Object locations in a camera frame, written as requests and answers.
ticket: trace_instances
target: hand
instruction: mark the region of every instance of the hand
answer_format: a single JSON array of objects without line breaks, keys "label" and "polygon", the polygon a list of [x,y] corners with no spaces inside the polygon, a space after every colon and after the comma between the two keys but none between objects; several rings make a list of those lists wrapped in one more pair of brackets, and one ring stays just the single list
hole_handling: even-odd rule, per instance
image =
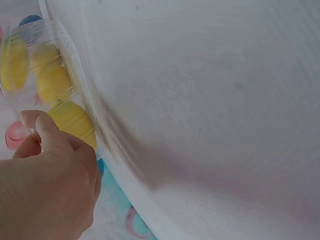
[{"label": "hand", "polygon": [[93,223],[101,190],[95,151],[43,111],[21,117],[36,138],[0,161],[0,239],[77,240]]}]

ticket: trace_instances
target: white surface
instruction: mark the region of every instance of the white surface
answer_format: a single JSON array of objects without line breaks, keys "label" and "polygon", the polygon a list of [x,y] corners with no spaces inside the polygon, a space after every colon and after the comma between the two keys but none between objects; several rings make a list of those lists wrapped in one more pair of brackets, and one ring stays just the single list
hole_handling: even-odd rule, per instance
[{"label": "white surface", "polygon": [[151,188],[111,170],[159,239],[319,239],[318,0],[76,2],[52,12],[144,145]]}]

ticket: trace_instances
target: finger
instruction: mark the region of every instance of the finger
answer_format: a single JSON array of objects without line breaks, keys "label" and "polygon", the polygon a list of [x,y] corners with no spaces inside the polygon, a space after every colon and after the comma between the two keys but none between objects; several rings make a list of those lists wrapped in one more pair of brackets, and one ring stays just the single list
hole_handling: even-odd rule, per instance
[{"label": "finger", "polygon": [[96,175],[96,180],[95,180],[95,186],[94,186],[94,202],[95,203],[97,202],[101,192],[101,184],[102,184],[102,174],[98,170],[98,173]]},{"label": "finger", "polygon": [[34,155],[39,155],[41,153],[41,145],[37,140],[29,135],[24,142],[19,146],[19,148],[15,151],[12,158],[13,159],[22,159],[27,158]]},{"label": "finger", "polygon": [[82,148],[83,146],[86,148],[90,148],[90,146],[82,141],[80,138],[77,138],[76,136],[73,136],[65,131],[60,131],[61,134],[68,140],[70,143],[72,149],[76,152],[78,149]]},{"label": "finger", "polygon": [[[61,131],[60,133],[63,135],[64,138],[66,138],[69,142],[69,144],[71,145],[71,147],[73,148],[73,150],[77,150],[79,149],[82,145],[86,144],[84,141],[82,141],[81,139],[77,138],[76,136],[73,136],[65,131]],[[36,130],[33,131],[33,136],[35,137],[35,139],[41,143],[41,137],[39,135],[39,133],[37,133]]]},{"label": "finger", "polygon": [[81,161],[82,165],[85,167],[89,176],[89,186],[93,190],[96,183],[97,172],[98,172],[98,163],[96,158],[95,150],[84,143],[75,151],[78,159]]},{"label": "finger", "polygon": [[39,134],[45,152],[56,149],[71,150],[68,140],[62,136],[53,119],[44,111],[28,110],[21,112],[21,119],[27,128]]}]

